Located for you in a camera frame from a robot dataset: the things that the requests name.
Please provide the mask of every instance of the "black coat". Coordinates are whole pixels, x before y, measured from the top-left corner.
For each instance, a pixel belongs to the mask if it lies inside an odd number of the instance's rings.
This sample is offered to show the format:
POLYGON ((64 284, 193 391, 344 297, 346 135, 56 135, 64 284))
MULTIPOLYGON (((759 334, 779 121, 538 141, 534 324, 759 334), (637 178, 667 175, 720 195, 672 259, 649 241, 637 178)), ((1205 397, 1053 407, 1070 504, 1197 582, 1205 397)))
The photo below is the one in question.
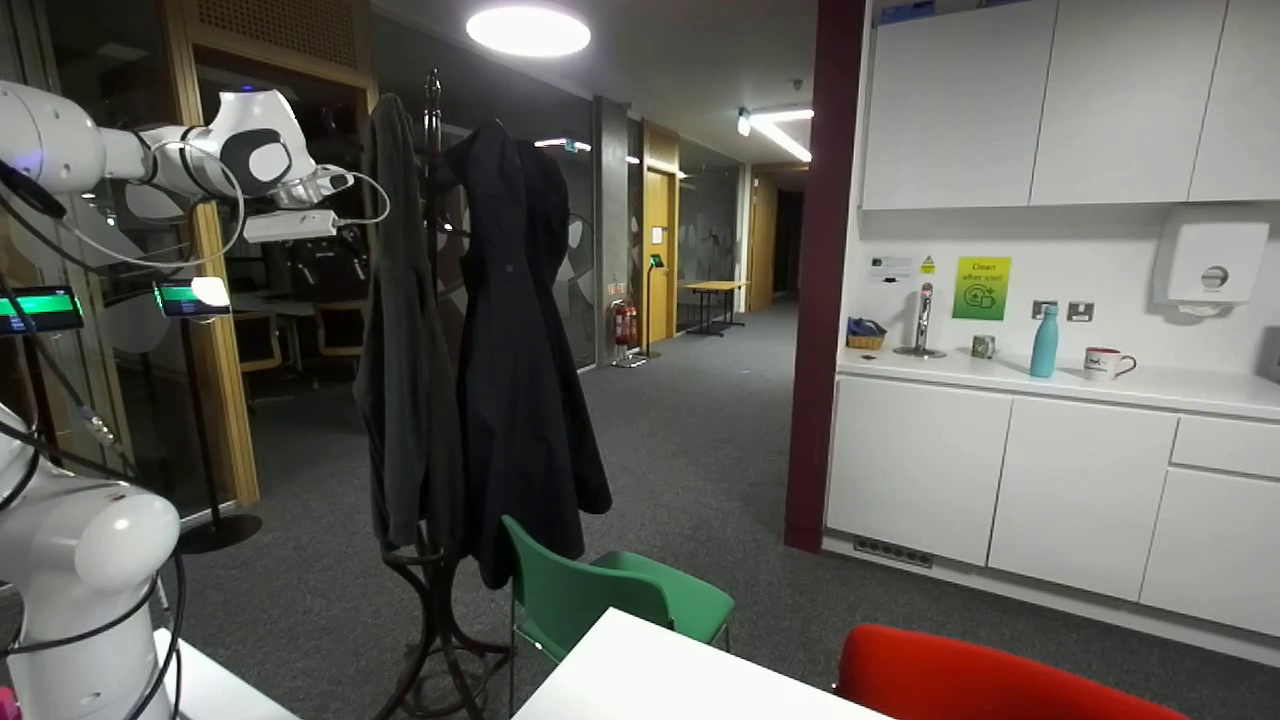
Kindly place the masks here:
POLYGON ((390 195, 390 216, 379 224, 356 403, 367 428, 379 539, 410 542, 429 520, 431 548, 458 557, 464 445, 451 346, 431 290, 421 141, 402 104, 382 94, 372 113, 372 175, 390 195))
POLYGON ((562 557, 583 553, 583 511, 606 511, 590 417, 551 298, 568 244, 568 189, 534 147, 479 122, 451 147, 467 189, 471 248, 458 353, 471 553, 487 588, 512 575, 501 515, 562 557))

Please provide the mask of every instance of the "white cabinet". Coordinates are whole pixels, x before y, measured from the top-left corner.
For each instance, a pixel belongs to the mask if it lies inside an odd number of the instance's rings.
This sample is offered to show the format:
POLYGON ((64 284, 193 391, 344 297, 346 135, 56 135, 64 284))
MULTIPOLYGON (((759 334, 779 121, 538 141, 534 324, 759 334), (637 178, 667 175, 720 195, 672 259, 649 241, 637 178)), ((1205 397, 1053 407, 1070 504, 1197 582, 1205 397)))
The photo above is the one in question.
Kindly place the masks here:
POLYGON ((1280 199, 1280 2, 1231 0, 1192 199, 1280 199))
POLYGON ((1028 203, 1057 0, 876 28, 865 207, 1028 203))
POLYGON ((1015 399, 991 568, 1137 600, 1175 417, 1015 399))
POLYGON ((1280 479, 1280 424, 1183 417, 1175 428, 1173 462, 1280 479))
POLYGON ((1145 602, 1280 637, 1280 485, 1173 468, 1145 602))
POLYGON ((984 564, 1009 397, 834 381, 827 526, 984 564))
POLYGON ((1225 2, 1061 0, 1032 203, 1187 195, 1225 2))

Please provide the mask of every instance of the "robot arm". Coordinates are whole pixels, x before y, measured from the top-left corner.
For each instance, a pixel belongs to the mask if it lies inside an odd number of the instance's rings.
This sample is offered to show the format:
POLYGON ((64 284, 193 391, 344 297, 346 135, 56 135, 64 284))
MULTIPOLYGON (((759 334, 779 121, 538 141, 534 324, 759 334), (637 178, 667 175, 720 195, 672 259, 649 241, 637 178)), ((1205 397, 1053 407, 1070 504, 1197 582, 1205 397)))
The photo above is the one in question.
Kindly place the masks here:
POLYGON ((167 697, 148 697, 160 658, 143 606, 156 568, 180 537, 167 501, 122 479, 70 477, 0 437, 0 579, 23 600, 18 649, 105 629, 68 649, 16 652, 9 677, 31 720, 143 720, 172 716, 167 697))
POLYGON ((0 80, 0 127, 0 160, 35 182, 28 195, 129 178, 132 195, 156 189, 182 207, 227 195, 264 199, 266 210, 245 224, 245 234, 258 244, 337 234, 337 210, 317 203, 356 182, 346 169, 312 160, 278 90, 219 90, 209 127, 120 133, 97 127, 64 94, 0 80))

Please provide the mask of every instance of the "blue bottle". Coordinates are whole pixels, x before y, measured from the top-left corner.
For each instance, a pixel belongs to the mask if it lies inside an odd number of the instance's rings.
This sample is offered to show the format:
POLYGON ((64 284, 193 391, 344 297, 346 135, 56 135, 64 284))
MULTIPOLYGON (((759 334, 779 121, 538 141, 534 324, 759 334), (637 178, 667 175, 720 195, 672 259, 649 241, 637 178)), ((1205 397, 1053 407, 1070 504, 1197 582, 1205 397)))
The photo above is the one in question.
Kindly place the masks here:
POLYGON ((1046 381, 1057 370, 1057 303, 1045 303, 1035 343, 1032 343, 1032 375, 1046 381))

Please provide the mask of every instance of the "kitchen counter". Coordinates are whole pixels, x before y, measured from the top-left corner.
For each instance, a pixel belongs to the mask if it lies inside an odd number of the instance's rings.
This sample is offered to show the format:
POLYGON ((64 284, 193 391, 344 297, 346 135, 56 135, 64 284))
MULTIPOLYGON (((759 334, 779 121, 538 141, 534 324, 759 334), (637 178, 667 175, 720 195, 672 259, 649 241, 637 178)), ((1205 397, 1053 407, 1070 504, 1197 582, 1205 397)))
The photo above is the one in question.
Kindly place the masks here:
POLYGON ((1280 384, 1264 375, 1226 370, 1179 370, 1179 367, 1137 367, 1119 381, 1084 381, 1084 367, 1061 367, 1053 381, 1032 381, 1022 358, 974 358, 949 353, 935 358, 900 353, 845 353, 838 375, 884 375, 917 384, 986 387, 1020 397, 1065 397, 1133 407, 1175 407, 1239 420, 1280 420, 1280 384))

